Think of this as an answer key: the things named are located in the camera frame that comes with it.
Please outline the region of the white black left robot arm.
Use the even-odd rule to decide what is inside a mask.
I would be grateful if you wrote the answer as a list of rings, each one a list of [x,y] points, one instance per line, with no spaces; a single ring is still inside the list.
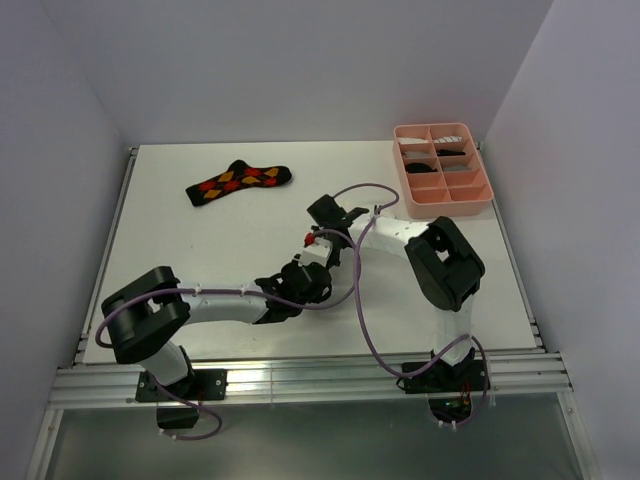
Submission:
[[[279,273],[245,287],[206,289],[181,283],[169,266],[152,269],[103,301],[96,343],[110,348],[119,364],[138,364],[172,399],[191,394],[196,384],[186,350],[172,342],[184,326],[234,321],[281,323],[303,308],[329,299],[332,278],[317,262],[292,261]]]

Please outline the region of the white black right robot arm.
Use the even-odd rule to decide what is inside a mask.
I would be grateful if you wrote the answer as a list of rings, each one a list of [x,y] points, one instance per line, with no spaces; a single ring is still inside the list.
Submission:
[[[457,225],[440,216],[431,222],[382,216],[379,209],[340,207],[324,195],[307,208],[318,227],[353,241],[354,294],[360,296],[361,251],[376,250],[409,262],[420,290],[436,312],[436,342],[429,365],[435,383],[452,390],[474,362],[471,311],[486,269]]]

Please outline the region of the black rolled sock in tray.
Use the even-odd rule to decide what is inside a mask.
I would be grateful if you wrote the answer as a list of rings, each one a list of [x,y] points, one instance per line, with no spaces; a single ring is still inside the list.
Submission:
[[[435,173],[436,169],[426,163],[409,162],[405,164],[405,171],[408,174],[421,174],[421,173]]]

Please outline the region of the black orange argyle sock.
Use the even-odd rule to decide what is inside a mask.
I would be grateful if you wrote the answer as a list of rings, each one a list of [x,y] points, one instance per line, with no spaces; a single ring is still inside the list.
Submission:
[[[239,191],[281,187],[292,180],[286,166],[254,167],[237,159],[223,173],[189,186],[185,193],[193,207],[202,207]]]

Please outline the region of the white rolled sock in tray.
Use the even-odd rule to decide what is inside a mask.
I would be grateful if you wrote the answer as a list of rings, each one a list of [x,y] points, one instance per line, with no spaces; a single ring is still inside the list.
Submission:
[[[396,140],[401,146],[404,146],[405,148],[426,146],[431,144],[431,141],[429,139],[421,137],[397,137]]]

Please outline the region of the pink compartment organizer tray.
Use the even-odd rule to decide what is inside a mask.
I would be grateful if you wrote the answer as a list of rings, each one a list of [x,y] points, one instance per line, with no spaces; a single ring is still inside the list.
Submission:
[[[477,143],[463,123],[397,126],[393,154],[414,219],[475,216],[494,200]]]

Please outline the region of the grey rolled sock in tray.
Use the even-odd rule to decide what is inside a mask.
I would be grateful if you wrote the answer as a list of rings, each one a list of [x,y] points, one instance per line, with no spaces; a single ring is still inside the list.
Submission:
[[[452,164],[452,165],[446,165],[442,167],[443,172],[449,172],[449,173],[468,172],[472,170],[473,170],[472,167],[465,164]]]

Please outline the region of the striped white sock in tray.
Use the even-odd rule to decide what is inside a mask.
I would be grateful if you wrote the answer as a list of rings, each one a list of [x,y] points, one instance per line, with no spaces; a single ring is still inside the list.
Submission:
[[[433,139],[434,144],[450,144],[450,143],[459,143],[464,141],[465,138],[460,135],[446,135],[440,136]]]

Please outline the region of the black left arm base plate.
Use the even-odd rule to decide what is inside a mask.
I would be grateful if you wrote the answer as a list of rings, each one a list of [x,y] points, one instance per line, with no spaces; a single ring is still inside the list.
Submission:
[[[189,401],[220,401],[225,398],[227,371],[225,369],[199,369],[189,373],[184,379],[164,386],[174,396]],[[169,402],[151,379],[148,372],[142,372],[138,379],[135,401],[138,403]]]

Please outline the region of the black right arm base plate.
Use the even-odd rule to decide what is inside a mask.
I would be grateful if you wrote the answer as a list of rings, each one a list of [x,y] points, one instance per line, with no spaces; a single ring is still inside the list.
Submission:
[[[490,386],[490,381],[484,363],[471,352],[455,366],[439,360],[418,376],[397,379],[396,386],[407,394],[466,393],[482,392],[485,386]]]

